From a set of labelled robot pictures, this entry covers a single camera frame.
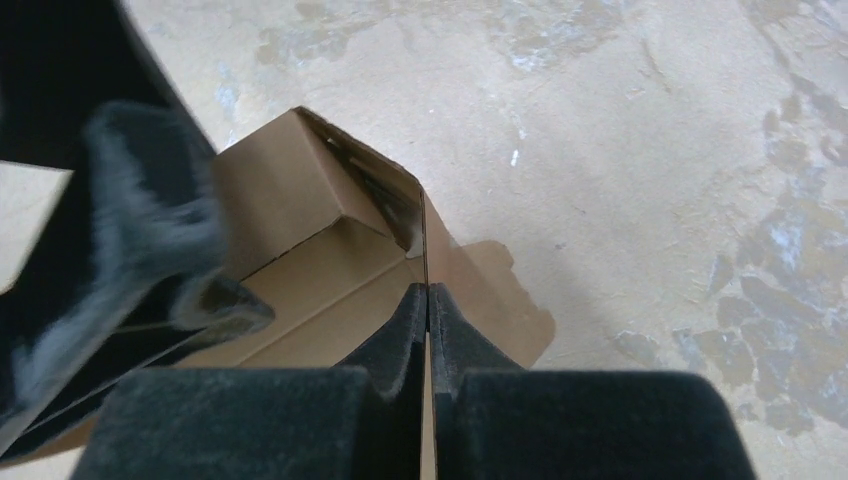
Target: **cardboard box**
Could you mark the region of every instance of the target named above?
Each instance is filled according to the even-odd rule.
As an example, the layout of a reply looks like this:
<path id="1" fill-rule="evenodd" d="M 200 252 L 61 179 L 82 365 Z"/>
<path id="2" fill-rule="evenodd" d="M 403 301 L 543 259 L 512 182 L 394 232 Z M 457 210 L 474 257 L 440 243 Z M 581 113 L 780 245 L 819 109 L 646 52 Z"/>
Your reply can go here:
<path id="1" fill-rule="evenodd" d="M 523 366 L 553 339 L 553 319 L 515 280 L 505 247 L 455 246 L 411 174 L 306 108 L 222 152 L 213 172 L 231 234 L 226 271 L 276 320 L 182 367 L 331 366 L 389 319 L 412 282 L 445 283 L 467 319 Z M 425 407 L 425 421 L 431 414 Z M 90 425 L 35 456 L 83 444 Z M 430 477 L 431 425 L 424 436 Z"/>

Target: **floor stain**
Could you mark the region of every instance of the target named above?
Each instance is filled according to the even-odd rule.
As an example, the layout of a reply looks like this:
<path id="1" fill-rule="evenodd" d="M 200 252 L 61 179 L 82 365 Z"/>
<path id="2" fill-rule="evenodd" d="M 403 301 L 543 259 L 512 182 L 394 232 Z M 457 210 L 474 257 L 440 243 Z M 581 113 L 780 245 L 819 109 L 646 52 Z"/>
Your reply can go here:
<path id="1" fill-rule="evenodd" d="M 683 328 L 671 332 L 674 341 L 677 342 L 677 349 L 680 356 L 687 363 L 687 368 L 692 372 L 701 372 L 706 370 L 707 363 L 704 360 L 704 354 L 701 352 L 701 347 L 695 338 L 692 337 L 692 329 Z"/>
<path id="2" fill-rule="evenodd" d="M 733 415 L 739 420 L 744 420 L 746 422 L 756 422 L 760 419 L 760 416 L 754 411 L 754 405 L 751 403 L 743 403 L 742 405 L 739 405 L 736 407 Z"/>
<path id="3" fill-rule="evenodd" d="M 300 2 L 293 11 L 297 18 L 286 25 L 261 30 L 262 45 L 254 56 L 263 65 L 288 67 L 302 67 L 318 58 L 338 60 L 344 56 L 351 37 L 389 18 L 397 21 L 405 48 L 414 52 L 414 37 L 403 19 L 415 18 L 439 35 L 468 31 L 468 23 L 481 23 L 489 32 L 492 45 L 511 66 L 532 72 L 560 65 L 616 38 L 625 14 L 636 3 L 612 0 L 485 0 L 476 4 L 386 0 L 355 4 Z M 656 63 L 652 65 L 659 72 Z"/>
<path id="4" fill-rule="evenodd" d="M 238 105 L 241 91 L 239 90 L 238 81 L 230 68 L 223 62 L 218 64 L 218 74 L 221 77 L 221 83 L 215 90 L 215 99 L 224 109 L 224 118 L 229 121 L 234 121 L 236 116 L 236 107 Z"/>
<path id="5" fill-rule="evenodd" d="M 630 331 L 619 332 L 613 338 L 616 350 L 647 368 L 662 368 L 659 358 L 660 344 L 653 338 Z"/>
<path id="6" fill-rule="evenodd" d="M 707 296 L 712 296 L 722 288 L 726 287 L 733 279 L 733 262 L 727 255 L 719 254 L 713 262 L 713 271 L 710 274 L 710 284 L 707 287 Z"/>
<path id="7" fill-rule="evenodd" d="M 813 429 L 813 417 L 796 401 L 778 401 L 766 405 L 766 423 L 797 437 Z"/>
<path id="8" fill-rule="evenodd" d="M 754 358 L 735 332 L 713 330 L 695 334 L 693 338 L 704 356 L 719 369 L 724 383 L 731 387 L 751 383 Z"/>
<path id="9" fill-rule="evenodd" d="M 718 299 L 716 320 L 722 327 L 738 327 L 745 320 L 757 317 L 754 304 L 744 298 L 726 296 Z"/>

